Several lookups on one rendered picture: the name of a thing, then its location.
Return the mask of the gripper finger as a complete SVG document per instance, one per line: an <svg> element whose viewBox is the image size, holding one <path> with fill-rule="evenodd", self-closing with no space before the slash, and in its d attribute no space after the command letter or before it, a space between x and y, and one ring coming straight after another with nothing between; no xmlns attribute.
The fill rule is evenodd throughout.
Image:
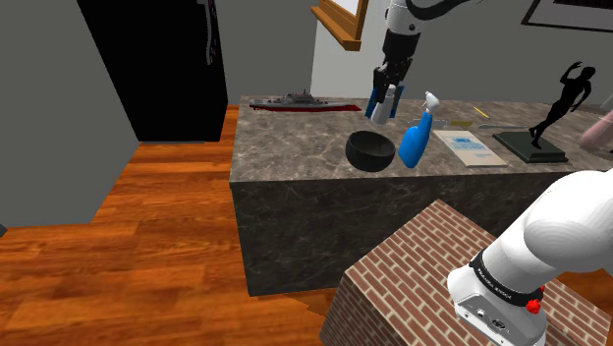
<svg viewBox="0 0 613 346"><path fill-rule="evenodd" d="M383 103L385 100L386 91L388 89L388 76L387 76L388 63L384 62L381 66L376 67L373 70L373 92L374 100L377 103Z"/></svg>
<svg viewBox="0 0 613 346"><path fill-rule="evenodd" d="M413 58L408 57L404 59L403 61L399 61L396 64L396 70L393 74L393 85L394 86L397 87L405 79L406 74L408 73L408 70L411 67L412 62L413 62Z"/></svg>

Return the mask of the blue and white bottle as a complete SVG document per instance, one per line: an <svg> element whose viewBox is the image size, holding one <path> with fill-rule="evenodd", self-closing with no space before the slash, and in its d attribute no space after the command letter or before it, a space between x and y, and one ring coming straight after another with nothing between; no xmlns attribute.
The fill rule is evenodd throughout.
<svg viewBox="0 0 613 346"><path fill-rule="evenodd" d="M403 85L391 85L384 94L383 102L378 102L376 100L377 87L374 87L364 116L375 125L385 125L390 118L395 117L403 90Z"/></svg>

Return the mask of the wooden framed window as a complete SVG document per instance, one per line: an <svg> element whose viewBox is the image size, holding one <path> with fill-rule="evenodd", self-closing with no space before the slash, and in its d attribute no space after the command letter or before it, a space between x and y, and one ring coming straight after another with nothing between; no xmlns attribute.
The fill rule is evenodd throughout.
<svg viewBox="0 0 613 346"><path fill-rule="evenodd" d="M310 10L346 51L359 51L368 0L318 0Z"/></svg>

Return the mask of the black bowl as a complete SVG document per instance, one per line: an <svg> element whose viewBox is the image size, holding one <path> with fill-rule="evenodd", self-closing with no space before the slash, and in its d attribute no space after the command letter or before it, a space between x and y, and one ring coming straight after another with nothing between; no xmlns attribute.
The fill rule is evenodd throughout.
<svg viewBox="0 0 613 346"><path fill-rule="evenodd" d="M383 135L371 131L357 131L348 137L345 153L355 168L366 172L379 172L391 164L396 147Z"/></svg>

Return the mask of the blue spray bottle white nozzle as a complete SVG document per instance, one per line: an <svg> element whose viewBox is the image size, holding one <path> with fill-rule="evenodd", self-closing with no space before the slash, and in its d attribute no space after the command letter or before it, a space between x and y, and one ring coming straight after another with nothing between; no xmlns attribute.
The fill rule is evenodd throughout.
<svg viewBox="0 0 613 346"><path fill-rule="evenodd" d="M415 168L424 153L433 122L433 112L440 106L440 101L427 91L423 106L419 123L407 129L399 145L399 157L407 168Z"/></svg>

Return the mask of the olive and grey flat tool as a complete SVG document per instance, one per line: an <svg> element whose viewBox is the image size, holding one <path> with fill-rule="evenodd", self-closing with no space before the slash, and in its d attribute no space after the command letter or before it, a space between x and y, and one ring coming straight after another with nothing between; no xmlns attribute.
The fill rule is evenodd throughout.
<svg viewBox="0 0 613 346"><path fill-rule="evenodd" d="M438 119L432 122L431 128L433 130L442 130L446 126L452 127L469 127L473 124L472 121L457 121L457 120L443 120Z"/></svg>

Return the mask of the grey and red ship model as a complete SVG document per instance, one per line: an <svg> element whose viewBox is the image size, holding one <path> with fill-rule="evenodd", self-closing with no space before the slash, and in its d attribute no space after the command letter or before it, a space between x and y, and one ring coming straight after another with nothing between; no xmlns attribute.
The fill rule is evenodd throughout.
<svg viewBox="0 0 613 346"><path fill-rule="evenodd" d="M290 92L283 97L253 99L250 108L275 112L329 112L361 111L355 104L314 98L305 90L302 93Z"/></svg>

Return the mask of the pale book with blue print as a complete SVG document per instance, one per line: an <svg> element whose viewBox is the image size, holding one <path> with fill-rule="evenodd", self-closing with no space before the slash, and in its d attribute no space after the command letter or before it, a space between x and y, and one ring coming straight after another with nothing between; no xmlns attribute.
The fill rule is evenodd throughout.
<svg viewBox="0 0 613 346"><path fill-rule="evenodd" d="M435 130L433 134L445 143L467 168L508 166L505 160L469 131Z"/></svg>

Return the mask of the black figure statue on base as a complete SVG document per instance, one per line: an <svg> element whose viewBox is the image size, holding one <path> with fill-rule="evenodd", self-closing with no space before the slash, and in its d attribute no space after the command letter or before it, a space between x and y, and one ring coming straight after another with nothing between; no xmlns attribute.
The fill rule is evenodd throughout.
<svg viewBox="0 0 613 346"><path fill-rule="evenodd" d="M562 75L560 83L564 86L561 95L551 105L546 117L541 122L528 128L526 133L502 132L494 134L493 138L515 153L525 163L567 162L568 158L562 149L541 137L547 128L567 113L574 112L591 94L590 79L595 74L594 67L583 67L577 77L569 77L570 73L578 69L581 64L581 61L575 62Z"/></svg>

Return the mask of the brick patterned robot stand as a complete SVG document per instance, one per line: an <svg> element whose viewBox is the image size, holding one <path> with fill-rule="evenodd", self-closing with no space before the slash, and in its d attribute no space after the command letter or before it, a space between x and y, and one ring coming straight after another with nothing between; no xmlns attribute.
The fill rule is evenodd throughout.
<svg viewBox="0 0 613 346"><path fill-rule="evenodd" d="M319 333L324 346L495 346L461 321L452 269L493 236L437 200L345 271Z"/></svg>

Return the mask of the pink vase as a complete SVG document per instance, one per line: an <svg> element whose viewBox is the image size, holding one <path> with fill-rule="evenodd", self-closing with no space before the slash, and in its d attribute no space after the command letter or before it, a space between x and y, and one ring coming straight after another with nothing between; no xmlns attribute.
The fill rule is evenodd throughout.
<svg viewBox="0 0 613 346"><path fill-rule="evenodd" d="M613 143L613 110L601 117L580 138L580 145L592 148L611 143Z"/></svg>

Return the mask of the black refrigerator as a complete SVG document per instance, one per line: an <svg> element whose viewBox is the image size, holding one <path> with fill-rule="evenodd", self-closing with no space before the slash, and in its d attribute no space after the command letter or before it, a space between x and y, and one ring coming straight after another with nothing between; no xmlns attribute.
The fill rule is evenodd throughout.
<svg viewBox="0 0 613 346"><path fill-rule="evenodd" d="M221 138L228 106L215 0L77 0L143 143Z"/></svg>

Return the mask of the black framed wall picture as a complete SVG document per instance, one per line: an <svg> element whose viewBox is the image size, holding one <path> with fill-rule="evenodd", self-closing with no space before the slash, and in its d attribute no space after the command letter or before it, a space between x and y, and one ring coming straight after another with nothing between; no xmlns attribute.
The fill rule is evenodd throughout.
<svg viewBox="0 0 613 346"><path fill-rule="evenodd" d="M533 0L522 24L613 33L613 0Z"/></svg>

